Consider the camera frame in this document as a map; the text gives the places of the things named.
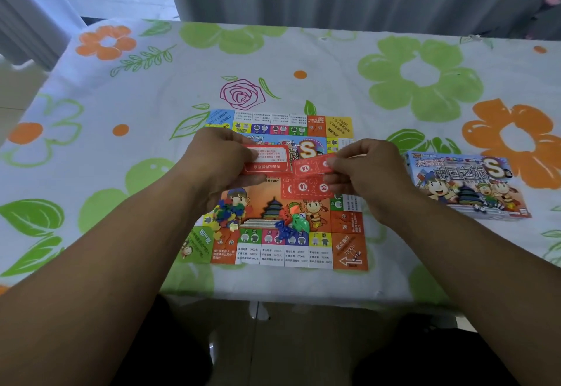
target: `orange flower print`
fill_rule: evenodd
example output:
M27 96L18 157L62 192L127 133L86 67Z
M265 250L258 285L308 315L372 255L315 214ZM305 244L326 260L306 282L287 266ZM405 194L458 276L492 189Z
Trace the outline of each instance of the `orange flower print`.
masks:
M126 26L101 26L95 32L80 35L80 45L76 52L84 57L96 55L100 60L115 60L123 51L136 47L136 40L129 38L131 30Z
M506 107L500 98L482 101L473 106L481 120L464 124L463 137L479 148L484 156L506 157L512 173L532 188L561 187L561 138L549 133L553 121L541 110L525 105ZM522 129L534 140L533 151L515 151L501 138L501 130L510 125Z

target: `question mark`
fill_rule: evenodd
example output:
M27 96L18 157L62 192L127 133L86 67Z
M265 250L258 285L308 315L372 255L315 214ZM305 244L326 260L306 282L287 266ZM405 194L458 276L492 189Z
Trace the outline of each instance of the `question mark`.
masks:
M310 178L310 184L312 185L311 187L312 193L315 193L316 191L315 187L318 184L318 180L316 178Z

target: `pink rose print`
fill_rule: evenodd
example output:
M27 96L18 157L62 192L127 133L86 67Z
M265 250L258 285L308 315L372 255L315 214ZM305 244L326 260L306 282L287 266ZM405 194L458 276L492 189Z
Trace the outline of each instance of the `pink rose print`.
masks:
M245 79L228 82L222 86L220 98L225 99L228 104L238 110L249 110L251 107L265 102L261 87Z

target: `table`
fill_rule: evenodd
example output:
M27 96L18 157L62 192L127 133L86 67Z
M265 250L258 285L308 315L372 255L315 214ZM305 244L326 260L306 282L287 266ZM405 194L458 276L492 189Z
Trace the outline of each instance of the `table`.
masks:
M5 290L22 280L162 176L210 109L232 107L351 116L355 137L389 139L401 151L507 157L534 217L483 222L561 265L559 71L558 42L161 20L94 24L70 42L0 148L0 284ZM226 83L241 97L221 93ZM367 272L176 262L162 291L363 307L445 304L405 243L364 217ZM462 233L435 228L450 246Z

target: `finger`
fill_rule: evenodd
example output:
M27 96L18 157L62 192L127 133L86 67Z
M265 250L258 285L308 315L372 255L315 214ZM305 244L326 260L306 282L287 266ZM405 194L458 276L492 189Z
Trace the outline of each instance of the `finger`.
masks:
M337 157L353 157L360 154L368 154L368 152L374 150L380 143L378 139L368 139L363 138L357 142L347 145L336 152Z
M252 185L259 185L267 179L267 175L260 173L259 175L240 175L228 185L227 190L234 188L250 187Z
M331 184L329 186L329 191L334 194L358 195L356 191L354 191L354 187L352 184Z
M247 136L243 136L231 129L225 127L207 126L201 129L205 134L214 136L215 138L223 141L235 141L240 144L255 144L255 141L250 140Z
M342 175L340 173L326 173L323 176L323 181L326 184L347 184L351 182L351 179L347 175Z
M349 177L352 176L354 171L353 166L356 162L357 160L353 160L352 158L344 159L342 157L331 157L327 159L327 164L331 169Z

